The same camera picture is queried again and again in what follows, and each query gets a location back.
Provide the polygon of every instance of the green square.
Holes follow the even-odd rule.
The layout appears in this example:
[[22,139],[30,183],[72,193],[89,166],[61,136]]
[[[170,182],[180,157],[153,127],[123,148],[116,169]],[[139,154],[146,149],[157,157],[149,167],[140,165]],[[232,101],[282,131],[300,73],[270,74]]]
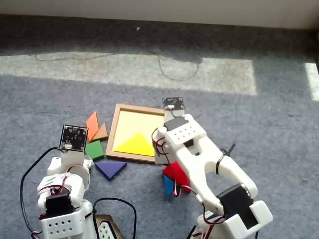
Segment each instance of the green square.
[[104,158],[104,152],[99,140],[93,143],[88,143],[85,148],[85,153],[93,160]]

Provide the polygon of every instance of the brown triangle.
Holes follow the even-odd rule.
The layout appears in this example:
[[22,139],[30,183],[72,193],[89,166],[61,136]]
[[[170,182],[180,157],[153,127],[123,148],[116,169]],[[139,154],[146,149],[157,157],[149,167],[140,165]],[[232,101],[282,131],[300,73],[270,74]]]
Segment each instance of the brown triangle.
[[102,124],[102,126],[99,128],[99,131],[96,133],[96,135],[93,137],[92,141],[97,141],[97,140],[104,140],[108,138],[108,133],[106,130],[106,125],[105,123]]

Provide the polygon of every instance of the circuit board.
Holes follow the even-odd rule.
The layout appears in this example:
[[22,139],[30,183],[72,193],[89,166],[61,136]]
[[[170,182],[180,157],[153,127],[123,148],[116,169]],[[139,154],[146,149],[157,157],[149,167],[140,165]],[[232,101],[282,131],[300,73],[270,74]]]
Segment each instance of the circuit board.
[[169,111],[179,111],[184,110],[184,101],[182,97],[169,97],[163,98],[164,110]]
[[74,125],[63,125],[60,148],[67,148],[74,151],[85,151],[88,129]]

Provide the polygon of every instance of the white wall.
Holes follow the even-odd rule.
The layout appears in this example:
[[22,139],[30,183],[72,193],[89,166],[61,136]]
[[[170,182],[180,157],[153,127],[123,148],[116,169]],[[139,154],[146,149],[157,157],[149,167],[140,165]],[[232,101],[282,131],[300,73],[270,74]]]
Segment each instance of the white wall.
[[0,13],[319,29],[319,0],[0,0]]

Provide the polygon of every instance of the floor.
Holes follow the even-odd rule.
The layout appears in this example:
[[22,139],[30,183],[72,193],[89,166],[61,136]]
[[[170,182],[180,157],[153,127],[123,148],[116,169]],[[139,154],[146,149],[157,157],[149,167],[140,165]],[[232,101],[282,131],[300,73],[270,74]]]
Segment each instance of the floor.
[[[97,111],[110,129],[116,103],[161,108],[182,96],[186,111],[255,181],[274,215],[260,239],[317,239],[319,74],[312,32],[220,25],[0,16],[0,225],[28,238],[19,207],[22,174],[59,143],[64,123]],[[26,179],[33,227],[35,190],[47,156]],[[186,238],[201,214],[192,195],[164,200],[163,166],[129,163],[113,181],[94,170],[85,198],[120,197],[138,211],[137,238]],[[209,174],[217,194],[233,185]],[[133,213],[103,203],[131,238]]]

